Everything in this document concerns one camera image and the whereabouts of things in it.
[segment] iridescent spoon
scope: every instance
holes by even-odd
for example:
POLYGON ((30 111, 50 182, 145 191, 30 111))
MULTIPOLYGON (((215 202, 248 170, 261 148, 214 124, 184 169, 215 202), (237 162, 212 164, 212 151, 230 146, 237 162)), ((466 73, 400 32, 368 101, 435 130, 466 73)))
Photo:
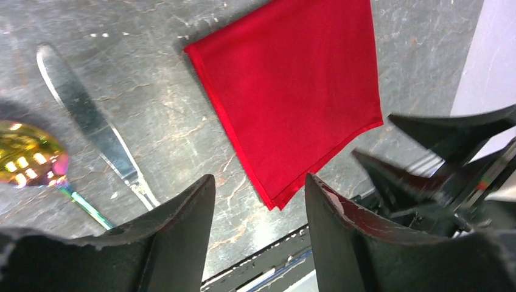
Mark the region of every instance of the iridescent spoon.
POLYGON ((72 189, 66 178, 68 154, 59 141, 24 123, 0 120, 0 183, 56 187, 105 229, 113 224, 72 189))

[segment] black plastic part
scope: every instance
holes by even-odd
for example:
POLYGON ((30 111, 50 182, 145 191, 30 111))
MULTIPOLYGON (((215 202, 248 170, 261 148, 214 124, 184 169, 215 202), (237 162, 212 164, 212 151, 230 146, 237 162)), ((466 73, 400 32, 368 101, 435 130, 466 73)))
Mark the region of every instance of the black plastic part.
POLYGON ((269 246, 205 281, 201 292, 235 292, 271 269, 269 279, 249 291, 285 291, 313 271, 310 234, 307 225, 285 235, 269 246))
POLYGON ((200 291, 215 202, 205 175, 99 237, 0 229, 0 291, 200 291))
POLYGON ((484 201, 482 208, 492 228, 516 229, 516 202, 484 201))
POLYGON ((320 292, 516 291, 516 231, 445 238, 345 199, 315 175, 305 185, 320 292))
POLYGON ((367 171, 376 191, 391 212, 408 209, 432 199, 435 187, 442 184, 435 179, 412 175, 401 167, 361 151, 353 150, 352 154, 367 171))
POLYGON ((494 135, 516 126, 516 105, 468 117, 408 117, 389 120, 423 147, 452 164, 463 165, 494 135))

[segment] spoon handle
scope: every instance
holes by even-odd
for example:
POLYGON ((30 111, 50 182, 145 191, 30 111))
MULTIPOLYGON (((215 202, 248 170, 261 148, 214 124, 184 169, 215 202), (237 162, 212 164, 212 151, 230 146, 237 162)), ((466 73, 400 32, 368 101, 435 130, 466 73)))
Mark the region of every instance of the spoon handle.
POLYGON ((78 204, 86 213, 93 217, 97 222, 100 223, 106 230, 110 230, 114 225, 104 218, 97 209, 90 205, 79 193, 74 191, 68 182, 57 185, 57 189, 63 192, 68 198, 75 204, 78 204))

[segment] gray marble surface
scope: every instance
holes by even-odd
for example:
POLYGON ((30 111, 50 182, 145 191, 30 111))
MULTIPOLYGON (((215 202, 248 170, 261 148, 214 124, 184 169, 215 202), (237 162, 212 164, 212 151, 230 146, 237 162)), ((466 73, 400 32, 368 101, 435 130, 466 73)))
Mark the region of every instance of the gray marble surface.
MULTIPOLYGON (((262 205, 182 53, 186 44, 265 2, 0 1, 0 119, 30 122, 58 137, 71 154, 71 183, 113 222, 146 211, 46 88, 35 50, 43 41, 55 45, 120 131, 159 200, 173 198, 205 173, 215 175, 204 272, 211 277, 306 222, 302 191, 283 212, 262 205)), ((449 114, 481 5, 373 0, 385 115, 449 114)), ((360 136, 319 172, 345 195, 370 188, 349 157, 354 147, 401 164, 423 153, 390 125, 360 136)), ((0 193, 2 227, 30 226, 64 237, 103 232, 56 190, 0 186, 0 193)))

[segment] spoon bowl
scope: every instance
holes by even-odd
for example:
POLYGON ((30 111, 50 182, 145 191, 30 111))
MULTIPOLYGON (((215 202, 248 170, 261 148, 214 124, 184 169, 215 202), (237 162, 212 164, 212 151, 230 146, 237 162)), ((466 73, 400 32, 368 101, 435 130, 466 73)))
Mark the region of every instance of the spoon bowl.
POLYGON ((0 120, 0 183, 23 187, 56 187, 104 228, 104 218, 67 180, 68 154, 50 134, 24 123, 0 120))

